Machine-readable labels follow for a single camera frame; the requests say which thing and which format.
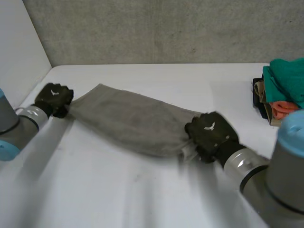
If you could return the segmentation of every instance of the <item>glove logo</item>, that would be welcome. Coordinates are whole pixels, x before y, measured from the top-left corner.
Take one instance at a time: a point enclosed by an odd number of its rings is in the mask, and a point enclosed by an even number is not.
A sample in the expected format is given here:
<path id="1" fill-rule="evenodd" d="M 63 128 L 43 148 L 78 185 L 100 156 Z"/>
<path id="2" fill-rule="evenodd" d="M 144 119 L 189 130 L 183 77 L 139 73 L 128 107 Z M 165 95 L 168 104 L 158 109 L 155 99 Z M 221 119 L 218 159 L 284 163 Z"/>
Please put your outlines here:
<path id="1" fill-rule="evenodd" d="M 59 93 L 54 93 L 53 90 L 51 90 L 52 95 L 58 95 Z"/>
<path id="2" fill-rule="evenodd" d="M 211 130 L 211 131 L 213 131 L 214 130 L 214 126 L 215 126 L 215 122 L 213 122 L 213 124 L 212 124 L 211 127 L 204 127 L 204 130 Z"/>

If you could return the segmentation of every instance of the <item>pink cloth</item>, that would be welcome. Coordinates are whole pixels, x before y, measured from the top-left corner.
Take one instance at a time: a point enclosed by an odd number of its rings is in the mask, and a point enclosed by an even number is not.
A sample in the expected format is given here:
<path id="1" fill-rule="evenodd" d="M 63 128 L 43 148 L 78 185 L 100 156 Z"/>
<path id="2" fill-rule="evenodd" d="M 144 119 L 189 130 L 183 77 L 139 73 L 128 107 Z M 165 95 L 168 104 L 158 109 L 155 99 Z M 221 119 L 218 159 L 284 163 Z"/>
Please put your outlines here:
<path id="1" fill-rule="evenodd" d="M 270 102 L 269 104 L 272 109 L 272 115 L 277 120 L 280 120 L 287 116 L 289 113 L 292 113 L 299 109 L 296 104 L 287 101 L 276 101 Z"/>

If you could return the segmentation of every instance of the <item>gray cloth bag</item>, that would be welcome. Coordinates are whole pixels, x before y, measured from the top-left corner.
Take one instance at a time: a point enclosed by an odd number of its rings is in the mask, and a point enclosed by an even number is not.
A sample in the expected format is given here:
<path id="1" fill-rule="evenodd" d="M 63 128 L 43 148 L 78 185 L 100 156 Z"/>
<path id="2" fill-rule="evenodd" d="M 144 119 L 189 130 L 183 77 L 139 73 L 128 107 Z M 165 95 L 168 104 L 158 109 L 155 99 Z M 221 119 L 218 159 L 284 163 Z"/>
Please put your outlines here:
<path id="1" fill-rule="evenodd" d="M 139 153 L 184 159 L 196 155 L 184 130 L 200 113 L 99 84 L 73 101 L 69 113 L 115 144 Z"/>

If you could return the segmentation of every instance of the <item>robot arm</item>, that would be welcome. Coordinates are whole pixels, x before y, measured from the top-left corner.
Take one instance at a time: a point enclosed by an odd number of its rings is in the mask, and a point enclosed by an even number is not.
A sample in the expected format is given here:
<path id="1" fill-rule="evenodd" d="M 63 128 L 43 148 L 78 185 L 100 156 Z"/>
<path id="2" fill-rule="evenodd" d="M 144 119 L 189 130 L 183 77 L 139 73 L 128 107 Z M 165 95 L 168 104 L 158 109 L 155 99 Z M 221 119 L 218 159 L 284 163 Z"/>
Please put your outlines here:
<path id="1" fill-rule="evenodd" d="M 194 118 L 185 130 L 204 162 L 220 162 L 246 200 L 274 228 L 304 227 L 304 111 L 290 114 L 270 161 L 239 144 L 218 113 Z"/>
<path id="2" fill-rule="evenodd" d="M 64 118 L 65 105 L 73 99 L 73 90 L 60 84 L 47 84 L 35 99 L 35 103 L 19 115 L 0 90 L 0 161 L 13 160 L 38 133 L 49 117 Z"/>

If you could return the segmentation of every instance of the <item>light blue cap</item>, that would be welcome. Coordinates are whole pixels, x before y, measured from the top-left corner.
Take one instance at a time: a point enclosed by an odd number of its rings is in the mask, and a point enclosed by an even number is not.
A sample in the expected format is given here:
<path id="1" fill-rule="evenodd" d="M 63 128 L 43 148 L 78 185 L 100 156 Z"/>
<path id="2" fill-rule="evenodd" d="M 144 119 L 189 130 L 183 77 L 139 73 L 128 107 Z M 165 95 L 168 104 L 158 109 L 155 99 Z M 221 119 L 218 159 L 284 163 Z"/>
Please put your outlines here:
<path id="1" fill-rule="evenodd" d="M 0 98 L 4 96 L 4 92 L 0 89 Z"/>
<path id="2" fill-rule="evenodd" d="M 0 161 L 11 161 L 19 153 L 20 150 L 16 146 L 0 140 Z"/>
<path id="3" fill-rule="evenodd" d="M 284 118 L 277 140 L 290 153 L 304 158 L 304 110 Z"/>

